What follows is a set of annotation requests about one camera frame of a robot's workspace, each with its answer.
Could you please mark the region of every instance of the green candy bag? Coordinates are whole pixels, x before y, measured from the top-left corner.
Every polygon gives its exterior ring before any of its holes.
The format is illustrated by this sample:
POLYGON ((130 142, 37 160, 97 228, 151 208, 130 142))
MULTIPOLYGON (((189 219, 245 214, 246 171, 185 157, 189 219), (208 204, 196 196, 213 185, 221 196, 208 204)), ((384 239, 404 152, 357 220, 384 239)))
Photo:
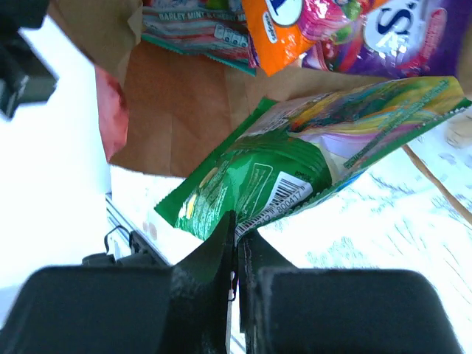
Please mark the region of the green candy bag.
POLYGON ((326 201, 470 105, 454 77, 395 80, 283 103, 262 99, 155 210, 202 240, 234 210, 239 240, 326 201))

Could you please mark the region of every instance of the snack packet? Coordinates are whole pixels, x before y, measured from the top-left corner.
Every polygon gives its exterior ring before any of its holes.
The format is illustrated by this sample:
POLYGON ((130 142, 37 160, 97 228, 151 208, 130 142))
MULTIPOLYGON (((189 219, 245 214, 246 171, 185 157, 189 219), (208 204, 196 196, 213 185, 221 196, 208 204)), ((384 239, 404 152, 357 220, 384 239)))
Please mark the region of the snack packet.
POLYGON ((298 66, 402 78, 455 75, 470 0, 391 0, 317 42, 298 66))
POLYGON ((156 211, 206 240, 235 210, 236 238, 326 201, 393 150, 471 105, 453 77, 415 77, 254 113, 156 211))
POLYGON ((387 0, 243 0, 251 33, 251 64, 267 75, 293 63, 316 41, 387 0))
POLYGON ((142 38, 181 54, 205 54, 249 74, 240 0, 144 0, 142 38))

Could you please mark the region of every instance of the orange candy bag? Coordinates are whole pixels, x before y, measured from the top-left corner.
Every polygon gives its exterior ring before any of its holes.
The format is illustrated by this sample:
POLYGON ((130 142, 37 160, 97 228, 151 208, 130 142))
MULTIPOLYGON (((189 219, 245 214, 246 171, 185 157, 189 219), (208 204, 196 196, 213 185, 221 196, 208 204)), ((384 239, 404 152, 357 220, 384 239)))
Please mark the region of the orange candy bag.
POLYGON ((243 0, 253 66, 272 75, 388 0, 243 0))

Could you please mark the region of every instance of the white surface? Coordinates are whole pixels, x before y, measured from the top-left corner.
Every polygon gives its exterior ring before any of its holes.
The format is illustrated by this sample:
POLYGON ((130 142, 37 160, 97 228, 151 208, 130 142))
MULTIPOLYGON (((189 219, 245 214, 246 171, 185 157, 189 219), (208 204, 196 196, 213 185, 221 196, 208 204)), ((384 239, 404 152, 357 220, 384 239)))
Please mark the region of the white surface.
POLYGON ((102 251, 108 231, 94 67, 50 18, 24 36, 59 81, 46 105, 0 120, 0 289, 102 251))

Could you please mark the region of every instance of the plastic packaging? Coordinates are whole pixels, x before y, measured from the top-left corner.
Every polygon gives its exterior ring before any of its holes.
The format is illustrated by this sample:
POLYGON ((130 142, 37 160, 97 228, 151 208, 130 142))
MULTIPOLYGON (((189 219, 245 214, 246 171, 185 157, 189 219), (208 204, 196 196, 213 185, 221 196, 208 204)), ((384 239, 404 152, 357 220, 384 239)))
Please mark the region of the plastic packaging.
POLYGON ((415 77, 274 104, 263 99, 156 206, 168 223, 206 240, 235 210, 239 240, 326 201, 471 102, 453 77, 415 77))
POLYGON ((267 75, 293 63, 387 0, 243 0, 251 33, 251 64, 267 75))
POLYGON ((117 79, 95 65, 98 128, 106 161, 123 149, 128 135, 129 111, 125 93, 117 79))
POLYGON ((298 66, 402 78, 455 75, 470 0, 391 0, 316 43, 298 66))
POLYGON ((248 30, 240 0, 144 0, 142 38, 181 54, 205 54, 249 68, 248 30))

